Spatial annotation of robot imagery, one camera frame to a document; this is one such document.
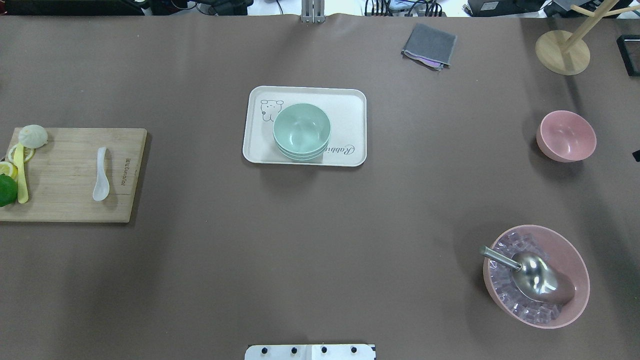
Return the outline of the wooden mug tree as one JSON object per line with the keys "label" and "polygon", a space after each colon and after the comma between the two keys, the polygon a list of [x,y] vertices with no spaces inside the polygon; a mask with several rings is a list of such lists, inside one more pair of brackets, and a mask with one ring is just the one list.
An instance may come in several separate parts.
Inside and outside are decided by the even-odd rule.
{"label": "wooden mug tree", "polygon": [[575,32],[550,30],[535,42],[538,60],[554,73],[573,76],[582,73],[590,63],[590,50],[583,37],[603,18],[636,11],[640,6],[629,6],[613,10],[617,0],[605,0],[595,11],[571,5],[571,9],[587,16]]}

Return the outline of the green bowl stack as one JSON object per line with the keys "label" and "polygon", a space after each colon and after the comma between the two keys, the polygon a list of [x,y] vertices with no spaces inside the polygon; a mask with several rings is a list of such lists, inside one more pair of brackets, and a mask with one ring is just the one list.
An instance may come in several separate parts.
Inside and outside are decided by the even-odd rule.
{"label": "green bowl stack", "polygon": [[272,134],[286,157],[302,161],[319,157],[329,145],[331,132],[331,121],[322,109],[293,104],[275,118]]}

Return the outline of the lemon half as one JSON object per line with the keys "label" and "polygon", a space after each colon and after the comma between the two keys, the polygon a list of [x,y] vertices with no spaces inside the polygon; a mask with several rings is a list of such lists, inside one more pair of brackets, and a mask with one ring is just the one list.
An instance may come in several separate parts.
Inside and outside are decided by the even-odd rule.
{"label": "lemon half", "polygon": [[10,177],[16,181],[18,179],[18,168],[14,166],[12,162],[1,161],[0,162],[0,174]]}

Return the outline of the green lime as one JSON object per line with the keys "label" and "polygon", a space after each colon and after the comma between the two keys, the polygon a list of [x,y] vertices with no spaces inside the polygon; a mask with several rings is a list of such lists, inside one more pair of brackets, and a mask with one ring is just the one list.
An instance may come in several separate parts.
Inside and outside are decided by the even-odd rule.
{"label": "green lime", "polygon": [[0,207],[6,207],[18,200],[18,183],[9,175],[0,174]]}

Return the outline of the white ceramic spoon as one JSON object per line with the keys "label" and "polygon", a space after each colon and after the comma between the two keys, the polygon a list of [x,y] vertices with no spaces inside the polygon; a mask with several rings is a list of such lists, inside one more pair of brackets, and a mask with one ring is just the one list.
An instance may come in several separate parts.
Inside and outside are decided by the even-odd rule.
{"label": "white ceramic spoon", "polygon": [[110,183],[105,168],[106,151],[107,148],[101,146],[96,155],[96,182],[93,189],[93,200],[96,202],[105,200],[110,193]]}

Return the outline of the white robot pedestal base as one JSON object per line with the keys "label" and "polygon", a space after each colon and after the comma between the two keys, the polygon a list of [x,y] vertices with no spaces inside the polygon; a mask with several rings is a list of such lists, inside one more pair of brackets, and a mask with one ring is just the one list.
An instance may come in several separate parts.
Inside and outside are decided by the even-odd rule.
{"label": "white robot pedestal base", "polygon": [[258,344],[251,345],[245,360],[376,360],[373,344]]}

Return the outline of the cream rabbit tray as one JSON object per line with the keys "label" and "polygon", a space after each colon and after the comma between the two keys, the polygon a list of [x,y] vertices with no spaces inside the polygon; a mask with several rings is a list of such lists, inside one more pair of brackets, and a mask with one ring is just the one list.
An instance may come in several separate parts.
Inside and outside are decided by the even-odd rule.
{"label": "cream rabbit tray", "polygon": [[[308,161],[286,157],[273,137],[279,112],[298,103],[322,109],[332,130],[326,150]],[[254,88],[248,98],[242,144],[244,158],[256,164],[358,167],[367,158],[367,99],[358,89],[268,86]]]}

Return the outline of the lemon slice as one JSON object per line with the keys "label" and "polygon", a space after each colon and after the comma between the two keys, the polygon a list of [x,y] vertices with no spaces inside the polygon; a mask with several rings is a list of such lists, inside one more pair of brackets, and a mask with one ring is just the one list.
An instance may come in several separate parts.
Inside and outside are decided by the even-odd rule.
{"label": "lemon slice", "polygon": [[[18,148],[18,145],[13,145],[9,149],[9,151],[7,151],[6,159],[11,163],[14,163],[14,154],[15,154],[16,148]],[[23,148],[23,162],[25,162],[25,163],[29,162],[32,159],[32,157],[34,157],[34,154],[35,154],[35,149],[34,148],[24,147]]]}

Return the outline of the small pink bowl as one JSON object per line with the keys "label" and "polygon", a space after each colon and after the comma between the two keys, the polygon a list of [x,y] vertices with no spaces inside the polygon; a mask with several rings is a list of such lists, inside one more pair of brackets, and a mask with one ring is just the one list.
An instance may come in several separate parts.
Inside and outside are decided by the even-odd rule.
{"label": "small pink bowl", "polygon": [[549,112],[542,119],[535,141],[546,157],[562,163],[583,161],[597,147],[597,137],[589,122],[565,110]]}

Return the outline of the white steamed bun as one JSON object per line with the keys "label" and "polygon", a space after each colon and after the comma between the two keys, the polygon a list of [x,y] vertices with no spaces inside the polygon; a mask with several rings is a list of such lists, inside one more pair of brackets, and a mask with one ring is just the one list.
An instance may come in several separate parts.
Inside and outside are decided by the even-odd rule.
{"label": "white steamed bun", "polygon": [[32,150],[46,145],[48,139],[49,135],[47,130],[37,124],[26,125],[18,133],[18,143]]}

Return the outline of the bamboo cutting board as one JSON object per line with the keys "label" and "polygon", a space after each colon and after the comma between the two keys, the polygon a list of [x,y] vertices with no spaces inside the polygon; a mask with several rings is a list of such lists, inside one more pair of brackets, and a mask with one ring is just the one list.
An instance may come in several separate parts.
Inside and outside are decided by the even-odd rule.
{"label": "bamboo cutting board", "polygon": [[[26,203],[2,207],[8,222],[128,223],[146,147],[146,129],[54,128],[48,142],[25,164]],[[110,192],[93,199],[98,149],[106,148],[104,166]]]}

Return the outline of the grey folded cloth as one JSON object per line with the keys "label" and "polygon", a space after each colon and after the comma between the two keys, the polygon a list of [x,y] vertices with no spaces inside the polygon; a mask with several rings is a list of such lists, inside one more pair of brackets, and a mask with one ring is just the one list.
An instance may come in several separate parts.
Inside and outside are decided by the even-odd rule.
{"label": "grey folded cloth", "polygon": [[457,39],[457,35],[418,23],[414,26],[401,53],[428,68],[441,71],[445,66],[451,65]]}

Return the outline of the yellow plastic knife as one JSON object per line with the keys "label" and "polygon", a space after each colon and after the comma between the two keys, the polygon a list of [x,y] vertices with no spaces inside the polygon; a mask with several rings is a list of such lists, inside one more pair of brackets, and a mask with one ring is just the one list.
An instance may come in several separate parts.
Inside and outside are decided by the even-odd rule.
{"label": "yellow plastic knife", "polygon": [[20,204],[25,204],[29,201],[24,159],[25,147],[18,142],[13,154],[13,163],[17,168],[17,201]]}

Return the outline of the metal ice scoop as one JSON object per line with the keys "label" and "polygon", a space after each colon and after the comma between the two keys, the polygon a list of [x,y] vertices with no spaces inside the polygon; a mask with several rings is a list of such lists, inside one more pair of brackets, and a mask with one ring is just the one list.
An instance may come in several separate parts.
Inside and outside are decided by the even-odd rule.
{"label": "metal ice scoop", "polygon": [[532,251],[520,251],[508,257],[483,245],[479,252],[509,268],[519,291],[533,301],[565,305],[576,294],[576,287],[569,276]]}

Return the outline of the large pink ice bowl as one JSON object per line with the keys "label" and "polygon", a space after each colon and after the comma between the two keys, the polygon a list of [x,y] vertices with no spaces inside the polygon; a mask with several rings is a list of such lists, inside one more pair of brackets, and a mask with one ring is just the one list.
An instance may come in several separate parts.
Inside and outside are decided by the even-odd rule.
{"label": "large pink ice bowl", "polygon": [[516,299],[517,288],[507,276],[509,269],[491,259],[484,259],[482,265],[487,293],[501,312],[530,328],[555,330],[569,326],[585,312],[590,300],[591,282],[583,258],[560,233],[534,224],[509,228],[489,247],[512,257],[525,245],[569,278],[575,287],[574,297],[565,305],[546,305],[530,299],[520,303]]}

